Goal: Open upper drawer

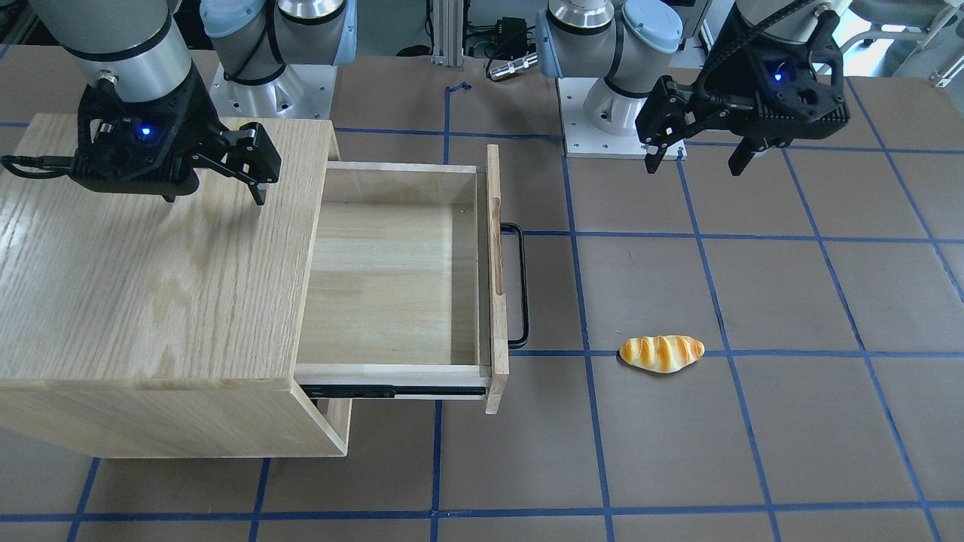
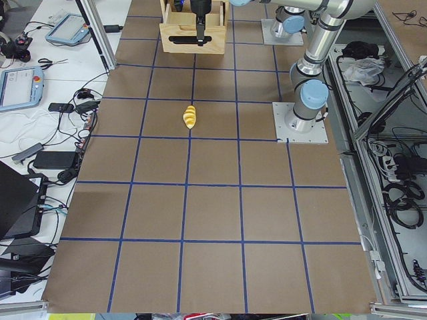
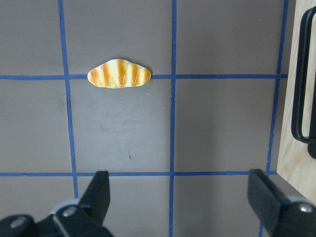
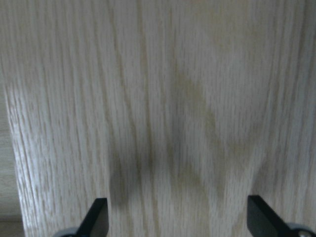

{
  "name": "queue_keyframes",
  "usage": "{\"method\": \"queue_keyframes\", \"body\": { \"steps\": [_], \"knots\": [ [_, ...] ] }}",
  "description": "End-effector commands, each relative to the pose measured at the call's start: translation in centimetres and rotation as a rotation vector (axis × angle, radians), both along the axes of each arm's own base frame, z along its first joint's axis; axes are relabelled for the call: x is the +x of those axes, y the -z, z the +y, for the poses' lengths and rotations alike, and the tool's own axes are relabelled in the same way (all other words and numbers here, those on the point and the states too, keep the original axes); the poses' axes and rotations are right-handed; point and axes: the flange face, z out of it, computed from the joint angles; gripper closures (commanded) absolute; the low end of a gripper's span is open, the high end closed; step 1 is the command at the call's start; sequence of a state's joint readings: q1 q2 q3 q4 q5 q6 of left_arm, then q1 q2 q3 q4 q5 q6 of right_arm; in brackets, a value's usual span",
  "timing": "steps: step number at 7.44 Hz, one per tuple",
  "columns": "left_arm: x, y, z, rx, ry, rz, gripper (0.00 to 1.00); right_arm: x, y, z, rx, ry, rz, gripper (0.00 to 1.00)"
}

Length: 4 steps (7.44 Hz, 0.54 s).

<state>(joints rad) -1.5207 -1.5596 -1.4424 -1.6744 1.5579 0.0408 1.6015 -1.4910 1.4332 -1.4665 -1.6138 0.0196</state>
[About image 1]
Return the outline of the metal base plate under drawer arm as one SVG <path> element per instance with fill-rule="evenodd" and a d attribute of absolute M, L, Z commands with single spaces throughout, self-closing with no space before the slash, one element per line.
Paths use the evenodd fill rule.
<path fill-rule="evenodd" d="M 569 155 L 643 159 L 654 153 L 636 132 L 636 118 L 646 102 L 644 97 L 620 95 L 600 77 L 566 77 L 557 83 Z"/>

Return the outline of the silver robot arm over cabinet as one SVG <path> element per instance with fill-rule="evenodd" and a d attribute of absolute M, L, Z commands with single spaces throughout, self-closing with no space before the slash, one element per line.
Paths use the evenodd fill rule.
<path fill-rule="evenodd" d="M 347 65 L 357 54 L 355 1 L 203 1 L 203 30 L 226 93 L 250 121 L 215 103 L 165 1 L 33 1 L 87 80 L 69 157 L 2 158 L 21 178 L 68 176 L 90 191 L 161 196 L 199 189 L 197 169 L 235 178 L 262 206 L 282 158 L 259 119 L 306 112 L 296 65 Z"/>

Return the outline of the metal base plate under cabinet arm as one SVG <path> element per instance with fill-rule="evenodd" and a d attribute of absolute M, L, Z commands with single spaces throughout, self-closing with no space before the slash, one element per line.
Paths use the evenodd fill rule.
<path fill-rule="evenodd" d="M 220 65 L 209 93 L 222 117 L 327 120 L 337 73 L 334 65 L 287 65 L 274 81 L 246 86 L 225 80 Z"/>

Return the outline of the silver robot arm opening drawer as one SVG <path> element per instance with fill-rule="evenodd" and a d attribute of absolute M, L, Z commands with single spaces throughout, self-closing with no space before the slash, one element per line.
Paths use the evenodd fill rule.
<path fill-rule="evenodd" d="M 595 80 L 585 112 L 634 136 L 654 174 L 679 141 L 705 130 L 741 138 L 728 167 L 850 121 L 843 54 L 833 39 L 847 1 L 737 1 L 695 82 L 668 75 L 684 22 L 661 1 L 550 1 L 535 26 L 543 75 Z"/>

